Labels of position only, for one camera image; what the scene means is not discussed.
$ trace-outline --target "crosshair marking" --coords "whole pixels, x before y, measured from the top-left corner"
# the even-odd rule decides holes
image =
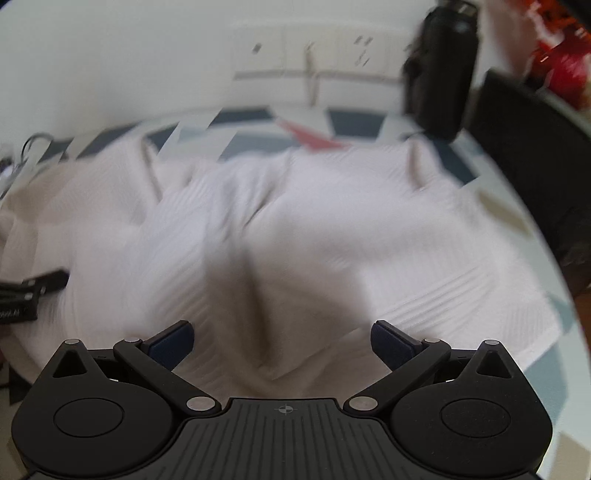
[[[288,413],[293,412],[294,410],[297,410],[297,408],[292,407],[291,405],[282,405],[279,408],[276,408],[276,410],[279,410],[280,413],[283,413],[283,415],[287,415]]]

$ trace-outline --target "black cable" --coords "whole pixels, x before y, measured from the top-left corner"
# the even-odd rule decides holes
[[[45,132],[38,132],[36,134],[32,134],[29,138],[27,138],[26,142],[22,145],[22,150],[21,150],[21,164],[24,163],[25,161],[25,153],[28,153],[31,150],[31,147],[33,146],[33,142],[39,138],[45,138],[45,140],[49,140],[50,142],[53,142],[55,140],[55,138],[53,137],[53,135],[45,133]]]

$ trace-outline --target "electrical socket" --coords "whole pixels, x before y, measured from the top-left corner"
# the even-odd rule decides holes
[[[334,25],[288,24],[285,26],[285,69],[306,70],[306,49],[311,48],[318,72],[337,68],[337,33]]]
[[[234,26],[233,63],[237,73],[282,71],[285,68],[284,27]]]
[[[340,72],[383,75],[386,70],[387,34],[366,28],[339,29]]]

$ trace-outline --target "black gripper base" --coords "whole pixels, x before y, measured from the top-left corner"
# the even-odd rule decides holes
[[[31,480],[51,477],[34,473]],[[174,444],[125,480],[449,480],[412,463],[374,419],[334,400],[232,400],[225,413],[191,419]],[[515,480],[534,480],[531,473]]]

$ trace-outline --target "white towel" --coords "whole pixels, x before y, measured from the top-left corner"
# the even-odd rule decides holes
[[[175,372],[222,401],[348,398],[388,372],[376,319],[454,348],[498,339],[521,368],[560,335],[527,265],[420,139],[224,164],[122,140],[10,194],[0,248],[3,280],[70,270],[11,328],[40,368],[67,338],[110,348],[187,319],[196,342]]]

